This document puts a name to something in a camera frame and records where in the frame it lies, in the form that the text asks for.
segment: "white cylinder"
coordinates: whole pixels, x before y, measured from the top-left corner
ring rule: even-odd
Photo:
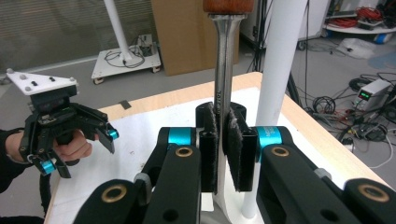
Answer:
[[[277,125],[307,2],[273,1],[256,126]],[[245,194],[242,205],[242,214],[247,218],[256,215],[259,176],[260,165],[256,164],[253,190]]]
[[[113,0],[105,0],[108,16],[110,17],[111,25],[113,26],[114,33],[116,34],[117,42],[119,43],[121,55],[120,59],[126,62],[132,60],[132,54],[128,49],[128,45],[125,40],[125,35],[122,30],[120,23],[119,14],[117,12],[116,5]]]

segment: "black cable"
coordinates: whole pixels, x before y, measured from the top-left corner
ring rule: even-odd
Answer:
[[[349,85],[350,89],[352,89],[355,92],[358,92],[361,90],[362,87],[364,87],[370,83],[372,83],[371,80],[369,80],[367,78],[358,77],[358,78],[351,79],[349,81],[348,85]]]
[[[335,96],[334,97],[334,100],[338,100],[338,99],[341,99],[341,98],[345,98],[345,97],[341,97],[344,93],[346,93],[346,91],[347,90],[349,90],[349,86],[348,87],[346,87],[345,89],[343,89],[342,91],[341,91],[341,93],[339,93],[337,96]]]
[[[340,134],[338,134],[337,140],[339,142],[342,142],[344,139],[344,136],[347,134],[347,132],[349,132],[349,130],[350,130],[350,127],[346,127]]]
[[[272,8],[272,4],[273,1],[271,1],[267,10],[265,10],[267,5],[261,4],[261,11],[260,11],[261,17],[260,17],[260,23],[258,24],[259,32],[257,35],[257,40],[254,45],[254,57],[247,70],[249,70],[250,67],[252,67],[252,71],[262,72],[262,55],[264,53],[264,45],[268,36],[268,32],[265,32],[265,23],[267,22],[268,13]],[[270,26],[271,26],[271,22],[268,23],[267,29],[269,29]]]
[[[338,47],[340,45],[339,43],[335,43],[332,40],[330,40],[329,37],[327,37],[326,40],[329,41],[330,43],[334,44],[336,47]]]
[[[303,96],[300,96],[302,99],[305,99]],[[306,99],[306,100],[308,100],[308,101],[314,101],[314,99]],[[314,110],[312,110],[312,111],[314,111]]]
[[[333,114],[335,111],[335,101],[328,96],[320,96],[312,102],[312,107],[319,114]]]
[[[248,68],[247,68],[247,73],[248,73],[248,70],[250,69],[251,65],[253,65],[253,63],[254,63],[254,57],[253,57],[253,60],[251,61],[250,65],[249,65]]]
[[[389,80],[389,79],[387,79],[387,78],[382,77],[381,75],[392,75],[392,76],[396,76],[396,73],[386,73],[386,72],[378,72],[378,73],[376,73],[376,76],[377,76],[377,77],[381,78],[382,80],[385,80],[385,81],[389,82],[392,86],[394,86],[394,84],[393,84],[392,82],[395,82],[396,79],[395,79],[395,80]]]
[[[350,96],[356,96],[356,94],[349,94],[349,95],[346,95],[346,96],[339,96],[339,97],[335,98],[334,100],[341,100],[341,99],[348,98]]]
[[[132,54],[133,54],[134,56],[137,56],[137,57],[141,58],[140,62],[135,63],[135,64],[128,65],[128,64],[126,64],[126,61],[123,60],[123,61],[122,61],[123,66],[121,66],[121,65],[115,65],[115,64],[111,63],[110,61],[119,58],[120,55],[121,55],[121,52],[111,52],[111,51],[109,51],[109,52],[106,54],[106,56],[105,56],[105,61],[106,61],[109,65],[111,65],[111,66],[113,66],[113,67],[126,67],[126,68],[136,68],[137,66],[140,66],[141,64],[143,64],[143,63],[145,62],[145,57],[143,57],[140,53],[132,52]]]
[[[306,32],[305,39],[306,45],[308,46],[308,28],[309,28],[309,0],[306,2]],[[308,106],[308,102],[306,101],[306,93],[307,93],[307,82],[308,82],[308,49],[305,51],[305,106]]]
[[[375,81],[378,79],[377,75],[371,75],[371,74],[361,74],[360,77],[363,79],[370,80],[370,81]]]
[[[293,75],[291,74],[291,72],[289,74],[287,89],[289,91],[291,100],[293,100],[300,107],[303,107],[301,104],[300,96],[298,94],[296,84],[294,83],[294,78],[293,78]]]
[[[313,95],[311,95],[311,94],[309,94],[308,92],[306,92],[306,91],[304,91],[303,89],[301,89],[300,87],[298,87],[298,86],[296,86],[297,87],[297,89],[299,90],[299,91],[302,91],[303,92],[303,94],[305,95],[305,96],[309,96],[309,97],[311,97],[312,99],[311,100],[314,100],[316,97],[315,96],[313,96]]]

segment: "cable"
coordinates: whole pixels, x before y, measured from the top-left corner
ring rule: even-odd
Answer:
[[[393,146],[392,146],[392,143],[390,142],[390,140],[389,140],[387,135],[385,137],[386,137],[386,139],[387,139],[387,141],[389,143],[389,150],[390,150],[389,158],[386,161],[382,162],[381,164],[379,164],[377,166],[369,166],[369,168],[371,168],[371,169],[380,168],[381,166],[383,166],[383,165],[387,164],[388,162],[390,162],[392,160],[392,158],[393,158]]]
[[[303,107],[303,105],[301,104],[300,96],[298,94],[298,91],[297,91],[297,88],[296,88],[296,84],[294,82],[294,78],[293,78],[293,75],[291,74],[291,72],[289,74],[287,90],[289,91],[291,100],[293,100],[294,103],[296,103],[300,107]]]
[[[388,129],[379,123],[363,122],[351,127],[351,131],[359,139],[372,142],[381,142],[387,137]]]
[[[345,97],[341,97],[344,93],[346,93],[346,91],[347,90],[349,90],[349,88],[350,87],[346,87],[345,89],[343,89],[343,90],[341,90],[341,91],[338,91],[338,92],[341,92],[341,93],[339,93],[339,94],[335,94],[332,98],[334,99],[334,100],[338,100],[338,99],[342,99],[342,98],[345,98]]]
[[[378,76],[377,75],[371,75],[371,74],[361,74],[360,78],[366,79],[366,80],[369,80],[369,81],[375,81],[375,80],[378,79]]]
[[[335,101],[328,96],[320,96],[312,102],[314,111],[319,114],[333,114],[335,111]]]
[[[349,94],[349,95],[346,95],[346,96],[338,96],[334,100],[342,100],[342,99],[348,98],[350,96],[356,96],[356,94]]]
[[[314,43],[314,44],[308,44],[307,48],[310,51],[314,51],[314,52],[329,52],[330,54],[334,54],[337,55],[339,57],[346,57],[347,55],[340,51],[339,49],[337,49],[338,44],[333,43],[336,46],[331,46],[328,44],[324,44],[324,43]]]
[[[308,28],[309,28],[309,0],[306,1],[306,31],[305,31],[305,39],[306,39],[306,45],[308,45]],[[308,50],[305,51],[305,84],[304,84],[304,93],[305,93],[305,106],[308,107],[308,102],[307,102],[307,82],[308,82]]]
[[[251,65],[253,65],[253,63],[254,63],[254,57],[253,57],[253,60],[251,61],[250,65],[247,68],[247,73],[248,73],[248,70],[250,69]]]
[[[326,118],[326,114],[313,113],[312,115],[313,115],[314,118],[318,118],[318,119],[326,121],[327,125],[329,125],[333,129],[337,130],[336,127],[332,126],[332,123],[331,123],[330,119]]]
[[[382,21],[382,14],[376,8],[358,7],[356,8],[356,14],[359,20]]]
[[[358,92],[361,90],[362,87],[370,84],[372,81],[368,80],[367,78],[353,78],[349,81],[349,87],[355,92]]]
[[[356,19],[351,18],[337,18],[329,20],[328,25],[337,28],[350,28],[358,24]]]
[[[392,75],[392,76],[396,76],[396,73],[387,73],[387,72],[378,72],[378,73],[376,73],[376,75],[379,77],[379,78],[381,78],[381,79],[383,79],[383,80],[386,80],[387,82],[394,82],[394,81],[396,81],[396,79],[395,80],[388,80],[388,79],[386,79],[386,78],[383,78],[381,75]]]
[[[339,142],[342,142],[342,140],[344,139],[344,136],[350,131],[350,127],[346,127],[342,132],[340,132],[340,134],[338,134],[337,136],[337,140]]]
[[[145,62],[145,57],[143,57],[140,53],[132,52],[132,54],[134,56],[141,58],[140,62],[129,65],[129,64],[126,64],[125,60],[122,60],[123,66],[115,65],[115,64],[111,63],[110,61],[112,61],[114,59],[118,59],[121,55],[121,52],[111,52],[111,50],[106,54],[105,61],[113,67],[126,67],[126,68],[136,68]]]
[[[332,40],[330,40],[329,37],[327,37],[326,40],[329,41],[330,43],[334,44],[336,47],[338,47],[338,46],[340,45],[340,43],[334,43],[334,42],[332,42]]]
[[[309,93],[307,93],[306,91],[303,91],[300,87],[298,87],[298,86],[296,86],[297,87],[297,89],[299,90],[299,91],[302,91],[303,92],[303,94],[305,95],[305,96],[309,96],[309,97],[311,97],[312,99],[309,99],[309,98],[307,98],[307,97],[305,97],[305,99],[307,98],[308,100],[311,100],[311,101],[313,101],[316,97],[315,96],[313,96],[313,95],[311,95],[311,94],[309,94]]]
[[[262,72],[262,54],[264,52],[264,45],[265,45],[265,42],[266,42],[267,36],[268,36],[268,31],[265,32],[265,23],[267,22],[268,13],[272,8],[273,2],[274,1],[271,1],[267,10],[265,10],[266,4],[261,4],[261,11],[260,11],[261,19],[260,19],[260,24],[259,24],[259,32],[257,35],[256,45],[255,45],[255,49],[254,49],[254,51],[255,51],[254,57],[253,57],[252,63],[248,67],[248,69],[250,69],[250,67],[252,66],[252,71],[255,71],[255,72]],[[268,22],[267,29],[269,29],[270,26],[271,26],[271,20]]]

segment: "floor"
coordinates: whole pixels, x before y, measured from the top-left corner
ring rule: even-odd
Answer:
[[[388,63],[382,67],[378,66],[378,64],[374,67],[369,60],[354,59],[338,53],[334,49],[336,46],[334,43],[340,43],[343,38],[342,35],[335,35],[329,39],[318,38],[310,40],[309,48],[311,50],[307,54],[305,50],[296,50],[291,72],[296,85],[300,89],[303,106],[305,106],[305,102],[311,105],[313,99],[311,96],[337,95],[347,87],[350,79],[359,77],[360,74],[396,73],[396,68],[389,66]],[[377,46],[373,57],[395,52],[396,44],[394,42],[396,41]],[[234,75],[245,74],[252,59],[252,50],[244,43],[241,43],[239,63],[233,68]],[[168,77],[163,70],[155,74],[149,70],[141,70],[131,74],[109,77],[106,78],[104,83],[94,85],[91,80],[94,65],[95,61],[88,61],[34,72],[55,77],[75,77],[79,83],[79,95],[73,97],[72,101],[92,108],[118,104],[123,100],[132,101],[214,79],[214,69],[173,77]],[[337,105],[343,108],[351,108],[350,102],[354,99],[356,92],[348,90],[344,95],[349,94],[351,96],[343,100],[337,100]],[[27,106],[28,102],[29,98],[24,96],[15,85],[0,85],[1,128],[22,127],[24,119],[30,115],[30,110]],[[389,127],[393,125],[392,123],[389,124],[389,122],[386,123]],[[330,131],[334,130],[334,127],[330,127],[326,122],[323,122],[323,125]],[[393,136],[389,135],[389,140],[396,143],[396,139]],[[389,144],[355,140],[354,153],[368,166],[376,166],[388,159]],[[396,159],[393,159],[380,168],[374,169],[374,171],[396,189],[395,169]],[[38,198],[38,172],[32,168],[18,177],[11,187],[0,195],[0,204],[2,207],[0,216],[42,216],[42,208]]]

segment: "electronic device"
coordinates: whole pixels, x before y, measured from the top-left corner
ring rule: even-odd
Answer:
[[[358,28],[363,30],[374,30],[376,26],[382,23],[382,21],[358,20]]]
[[[387,99],[389,86],[389,82],[378,79],[362,87],[353,102],[355,108],[360,111],[368,111],[381,107]]]
[[[357,17],[356,10],[334,11],[329,19]]]

